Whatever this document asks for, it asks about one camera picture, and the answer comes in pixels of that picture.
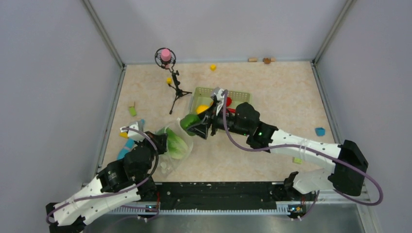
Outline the yellow wooden block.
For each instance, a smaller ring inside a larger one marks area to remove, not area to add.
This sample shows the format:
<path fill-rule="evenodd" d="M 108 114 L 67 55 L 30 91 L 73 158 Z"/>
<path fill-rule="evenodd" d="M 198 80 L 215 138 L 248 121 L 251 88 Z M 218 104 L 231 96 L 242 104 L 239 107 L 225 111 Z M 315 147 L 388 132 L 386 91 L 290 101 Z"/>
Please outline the yellow wooden block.
<path fill-rule="evenodd" d="M 123 138 L 128 138 L 128 133 L 127 132 L 120 132 L 119 136 L 121 136 Z"/>

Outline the brown cork piece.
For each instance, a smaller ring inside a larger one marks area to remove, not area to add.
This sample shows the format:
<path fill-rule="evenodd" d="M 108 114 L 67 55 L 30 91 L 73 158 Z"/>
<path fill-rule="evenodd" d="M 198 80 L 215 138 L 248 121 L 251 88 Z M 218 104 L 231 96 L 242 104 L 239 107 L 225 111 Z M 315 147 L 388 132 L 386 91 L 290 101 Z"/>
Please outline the brown cork piece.
<path fill-rule="evenodd" d="M 264 64 L 270 64 L 272 62 L 271 58 L 263 58 L 262 61 Z"/>

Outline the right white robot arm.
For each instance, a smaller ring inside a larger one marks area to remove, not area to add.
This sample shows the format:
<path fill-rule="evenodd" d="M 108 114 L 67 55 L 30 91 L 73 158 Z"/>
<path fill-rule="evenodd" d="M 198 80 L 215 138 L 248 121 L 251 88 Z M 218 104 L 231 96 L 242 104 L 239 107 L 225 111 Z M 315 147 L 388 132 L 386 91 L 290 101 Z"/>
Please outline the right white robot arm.
<path fill-rule="evenodd" d="M 320 167 L 311 172 L 293 172 L 285 179 L 285 194 L 298 200 L 304 194 L 318 190 L 334 189 L 342 194 L 357 197 L 361 194 L 368 162 L 358 145 L 350 140 L 342 144 L 323 143 L 301 138 L 260 121 L 260 113 L 249 103 L 241 103 L 234 112 L 217 110 L 213 104 L 199 115 L 187 115 L 181 127 L 191 136 L 203 139 L 217 130 L 247 137 L 250 150 L 264 149 L 299 158 Z"/>

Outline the red toy chili pepper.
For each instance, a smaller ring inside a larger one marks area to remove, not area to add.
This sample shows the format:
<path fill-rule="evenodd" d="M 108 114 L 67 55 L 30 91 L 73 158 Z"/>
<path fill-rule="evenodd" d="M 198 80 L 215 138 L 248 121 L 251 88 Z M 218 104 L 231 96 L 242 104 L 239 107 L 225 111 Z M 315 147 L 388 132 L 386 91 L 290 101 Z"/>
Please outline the red toy chili pepper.
<path fill-rule="evenodd" d="M 232 109 L 232 108 L 228 108 L 227 111 L 230 112 L 230 113 L 232 113 L 232 114 L 235 114 L 235 113 L 236 113 L 236 110 L 235 110 L 235 109 Z"/>

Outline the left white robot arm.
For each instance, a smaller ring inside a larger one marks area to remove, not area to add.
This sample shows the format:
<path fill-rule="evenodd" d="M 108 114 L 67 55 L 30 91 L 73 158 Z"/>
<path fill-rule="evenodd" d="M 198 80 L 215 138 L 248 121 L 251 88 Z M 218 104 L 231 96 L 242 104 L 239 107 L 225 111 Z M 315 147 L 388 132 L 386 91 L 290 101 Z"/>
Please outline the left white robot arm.
<path fill-rule="evenodd" d="M 167 152 L 166 133 L 140 132 L 143 139 L 123 158 L 109 163 L 79 192 L 60 203 L 46 205 L 51 233 L 80 233 L 102 215 L 157 194 L 153 181 L 160 155 Z"/>

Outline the blue cylinder toy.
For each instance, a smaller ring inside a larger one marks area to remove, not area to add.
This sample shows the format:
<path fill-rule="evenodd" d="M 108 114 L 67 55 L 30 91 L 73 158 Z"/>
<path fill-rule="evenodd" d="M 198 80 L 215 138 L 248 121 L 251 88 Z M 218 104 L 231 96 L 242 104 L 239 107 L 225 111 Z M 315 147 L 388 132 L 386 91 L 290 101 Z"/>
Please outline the blue cylinder toy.
<path fill-rule="evenodd" d="M 119 151 L 117 155 L 117 160 L 124 158 L 125 155 L 134 148 L 135 144 L 136 144 L 136 141 L 127 138 L 126 143 L 124 144 L 123 148 Z"/>

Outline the light green plastic basket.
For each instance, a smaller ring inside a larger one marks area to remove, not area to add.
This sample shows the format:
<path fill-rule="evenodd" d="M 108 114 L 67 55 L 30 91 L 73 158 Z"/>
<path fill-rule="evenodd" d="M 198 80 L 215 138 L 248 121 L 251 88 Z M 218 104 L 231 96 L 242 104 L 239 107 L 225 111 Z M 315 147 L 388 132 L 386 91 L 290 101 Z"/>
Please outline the light green plastic basket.
<path fill-rule="evenodd" d="M 189 103 L 188 113 L 196 113 L 196 109 L 200 105 L 210 106 L 212 103 L 212 98 L 210 95 L 213 92 L 213 88 L 197 87 L 192 93 L 192 98 Z M 229 108 L 235 109 L 239 104 L 248 102 L 252 103 L 252 95 L 248 92 L 240 91 L 228 91 L 228 96 L 231 98 L 232 102 Z"/>

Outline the green wooden block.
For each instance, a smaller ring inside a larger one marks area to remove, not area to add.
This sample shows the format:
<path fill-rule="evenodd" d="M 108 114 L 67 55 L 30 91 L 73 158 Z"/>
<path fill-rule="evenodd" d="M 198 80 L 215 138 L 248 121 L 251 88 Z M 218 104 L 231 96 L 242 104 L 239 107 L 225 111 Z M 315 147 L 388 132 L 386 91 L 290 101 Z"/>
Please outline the green wooden block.
<path fill-rule="evenodd" d="M 133 106 L 129 107 L 128 111 L 129 111 L 130 116 L 132 116 L 132 117 L 135 117 L 137 115 L 136 109 Z"/>

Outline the clear zip top bag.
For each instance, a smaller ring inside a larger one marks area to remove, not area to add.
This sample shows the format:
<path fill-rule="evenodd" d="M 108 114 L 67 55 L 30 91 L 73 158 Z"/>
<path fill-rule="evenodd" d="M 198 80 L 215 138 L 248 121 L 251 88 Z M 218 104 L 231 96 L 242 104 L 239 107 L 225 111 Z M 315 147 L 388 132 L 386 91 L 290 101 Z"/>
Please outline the clear zip top bag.
<path fill-rule="evenodd" d="M 169 176 L 192 152 L 193 139 L 180 125 L 181 119 L 177 118 L 160 128 L 155 134 L 167 134 L 167 151 L 160 155 L 159 172 L 162 177 Z"/>

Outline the yellow toy lemon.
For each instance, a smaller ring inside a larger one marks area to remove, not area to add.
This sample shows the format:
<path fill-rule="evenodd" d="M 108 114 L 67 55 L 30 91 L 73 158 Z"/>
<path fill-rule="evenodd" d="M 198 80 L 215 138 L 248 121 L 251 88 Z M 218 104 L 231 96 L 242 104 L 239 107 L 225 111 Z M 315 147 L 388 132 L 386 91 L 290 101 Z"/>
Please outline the yellow toy lemon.
<path fill-rule="evenodd" d="M 201 114 L 201 113 L 205 112 L 206 110 L 208 110 L 209 108 L 210 108 L 209 105 L 199 105 L 196 108 L 196 114 Z"/>

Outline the green toy bell pepper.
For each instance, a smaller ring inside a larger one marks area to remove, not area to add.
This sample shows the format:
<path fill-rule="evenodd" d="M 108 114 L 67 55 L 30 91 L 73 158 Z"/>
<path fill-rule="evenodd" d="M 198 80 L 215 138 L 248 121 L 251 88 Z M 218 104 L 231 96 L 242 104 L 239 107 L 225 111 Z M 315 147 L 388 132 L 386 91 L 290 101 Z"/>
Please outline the green toy bell pepper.
<path fill-rule="evenodd" d="M 189 132 L 187 128 L 193 124 L 199 123 L 201 120 L 197 114 L 188 114 L 180 120 L 180 127 L 189 135 L 196 136 L 197 134 Z"/>

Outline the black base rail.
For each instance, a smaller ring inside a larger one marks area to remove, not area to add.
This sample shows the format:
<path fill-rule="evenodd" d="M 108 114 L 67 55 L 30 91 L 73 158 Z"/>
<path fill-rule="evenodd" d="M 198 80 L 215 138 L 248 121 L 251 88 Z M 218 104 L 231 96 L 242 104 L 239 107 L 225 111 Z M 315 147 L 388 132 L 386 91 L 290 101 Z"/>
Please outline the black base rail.
<path fill-rule="evenodd" d="M 140 203 L 161 210 L 246 211 L 274 210 L 281 201 L 310 200 L 278 182 L 163 182 Z"/>

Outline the blue toy block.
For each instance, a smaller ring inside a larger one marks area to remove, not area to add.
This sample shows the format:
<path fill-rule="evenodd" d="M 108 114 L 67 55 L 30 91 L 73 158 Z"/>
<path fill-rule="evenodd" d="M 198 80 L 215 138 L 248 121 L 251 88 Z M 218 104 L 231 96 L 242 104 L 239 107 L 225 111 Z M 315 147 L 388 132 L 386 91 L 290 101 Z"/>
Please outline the blue toy block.
<path fill-rule="evenodd" d="M 326 130 L 325 130 L 325 128 L 322 128 L 322 127 L 317 127 L 317 128 L 315 128 L 315 133 L 316 133 L 316 135 L 317 136 L 325 136 L 325 134 L 326 134 Z"/>

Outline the red orange toy pepper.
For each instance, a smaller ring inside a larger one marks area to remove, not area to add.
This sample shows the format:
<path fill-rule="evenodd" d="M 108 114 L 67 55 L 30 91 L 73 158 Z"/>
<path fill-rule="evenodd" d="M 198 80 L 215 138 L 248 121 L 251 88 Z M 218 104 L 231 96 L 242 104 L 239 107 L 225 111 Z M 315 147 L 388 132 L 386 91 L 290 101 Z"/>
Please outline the red orange toy pepper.
<path fill-rule="evenodd" d="M 231 105 L 231 103 L 232 103 L 232 99 L 230 97 L 228 97 L 227 100 L 226 100 L 226 104 L 225 104 L 226 107 L 229 107 Z"/>

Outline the green toy cabbage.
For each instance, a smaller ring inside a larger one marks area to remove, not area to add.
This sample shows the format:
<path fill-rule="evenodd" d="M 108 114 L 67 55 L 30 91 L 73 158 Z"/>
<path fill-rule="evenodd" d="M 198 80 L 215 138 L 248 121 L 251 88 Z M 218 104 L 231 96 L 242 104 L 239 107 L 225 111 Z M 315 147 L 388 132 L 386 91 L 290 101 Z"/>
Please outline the green toy cabbage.
<path fill-rule="evenodd" d="M 176 160 L 184 159 L 189 150 L 189 147 L 186 144 L 186 142 L 170 128 L 161 128 L 160 130 L 156 132 L 156 134 L 162 134 L 162 133 L 166 133 L 168 135 L 167 147 L 168 147 L 169 156 L 172 159 L 176 159 Z"/>

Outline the pink microphone on tripod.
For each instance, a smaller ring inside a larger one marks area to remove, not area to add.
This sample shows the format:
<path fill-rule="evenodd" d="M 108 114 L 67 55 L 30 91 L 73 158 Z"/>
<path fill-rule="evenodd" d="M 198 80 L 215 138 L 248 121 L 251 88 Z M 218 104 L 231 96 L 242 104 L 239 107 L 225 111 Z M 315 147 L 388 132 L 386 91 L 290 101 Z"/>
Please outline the pink microphone on tripod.
<path fill-rule="evenodd" d="M 157 49 L 154 54 L 154 60 L 158 67 L 169 71 L 171 74 L 170 81 L 167 81 L 168 86 L 175 91 L 175 97 L 169 111 L 169 114 L 171 115 L 173 113 L 176 101 L 184 96 L 192 94 L 192 92 L 184 91 L 180 88 L 181 82 L 178 80 L 178 76 L 180 74 L 178 70 L 174 69 L 176 64 L 176 55 L 171 49 L 166 47 Z"/>

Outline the cork at back wall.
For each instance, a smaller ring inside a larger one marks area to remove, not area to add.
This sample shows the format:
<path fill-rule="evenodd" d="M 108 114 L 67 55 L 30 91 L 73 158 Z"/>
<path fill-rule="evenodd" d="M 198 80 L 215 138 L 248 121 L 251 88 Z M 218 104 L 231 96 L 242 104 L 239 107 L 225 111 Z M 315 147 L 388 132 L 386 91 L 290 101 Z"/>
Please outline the cork at back wall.
<path fill-rule="evenodd" d="M 257 61 L 258 61 L 258 58 L 256 57 L 251 57 L 248 59 L 248 62 L 257 62 Z"/>

